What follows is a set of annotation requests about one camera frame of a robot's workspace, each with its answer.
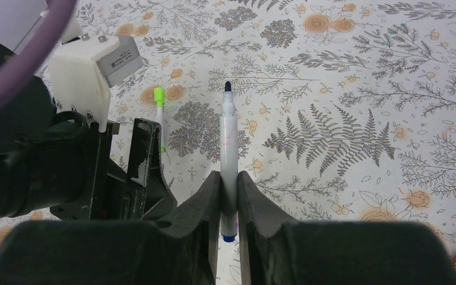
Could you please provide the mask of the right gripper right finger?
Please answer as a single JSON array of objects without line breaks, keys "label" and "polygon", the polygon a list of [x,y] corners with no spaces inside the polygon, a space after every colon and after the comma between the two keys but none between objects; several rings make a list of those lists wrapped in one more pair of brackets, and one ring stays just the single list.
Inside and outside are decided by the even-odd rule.
[{"label": "right gripper right finger", "polygon": [[441,241],[415,222],[298,221],[237,177],[243,284],[456,284]]}]

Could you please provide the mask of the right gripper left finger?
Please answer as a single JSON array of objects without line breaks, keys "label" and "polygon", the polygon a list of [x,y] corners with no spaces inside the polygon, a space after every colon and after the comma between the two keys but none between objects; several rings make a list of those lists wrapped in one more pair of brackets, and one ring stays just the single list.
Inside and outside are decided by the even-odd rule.
[{"label": "right gripper left finger", "polygon": [[28,221],[0,246],[0,284],[214,284],[221,177],[151,221]]}]

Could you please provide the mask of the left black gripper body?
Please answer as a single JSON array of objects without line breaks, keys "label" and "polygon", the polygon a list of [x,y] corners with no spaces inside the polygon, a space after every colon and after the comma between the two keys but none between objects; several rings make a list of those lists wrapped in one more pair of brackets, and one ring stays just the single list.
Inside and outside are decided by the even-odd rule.
[{"label": "left black gripper body", "polygon": [[160,151],[160,125],[137,118],[134,121],[127,168],[110,158],[112,138],[119,124],[108,122],[99,132],[96,122],[75,112],[55,114],[50,123],[67,129],[78,138],[87,164],[86,183],[73,201],[50,207],[61,220],[158,220],[177,207],[163,176]]}]

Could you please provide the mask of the white pen green tip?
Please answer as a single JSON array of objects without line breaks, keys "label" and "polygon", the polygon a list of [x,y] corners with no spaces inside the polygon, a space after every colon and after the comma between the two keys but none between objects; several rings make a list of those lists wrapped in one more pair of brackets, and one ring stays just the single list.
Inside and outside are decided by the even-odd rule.
[{"label": "white pen green tip", "polygon": [[164,106],[163,103],[158,103],[156,107],[156,121],[160,125],[160,151],[165,152],[165,139],[164,139]]}]

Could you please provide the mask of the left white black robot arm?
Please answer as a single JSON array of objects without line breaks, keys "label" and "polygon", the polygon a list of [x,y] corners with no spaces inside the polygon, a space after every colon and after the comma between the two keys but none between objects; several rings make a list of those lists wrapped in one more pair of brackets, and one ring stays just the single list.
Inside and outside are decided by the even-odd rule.
[{"label": "left white black robot arm", "polygon": [[0,110],[0,219],[48,208],[61,220],[151,220],[177,206],[164,176],[159,123],[136,118],[128,167],[110,158],[119,124],[61,110],[39,77]]}]

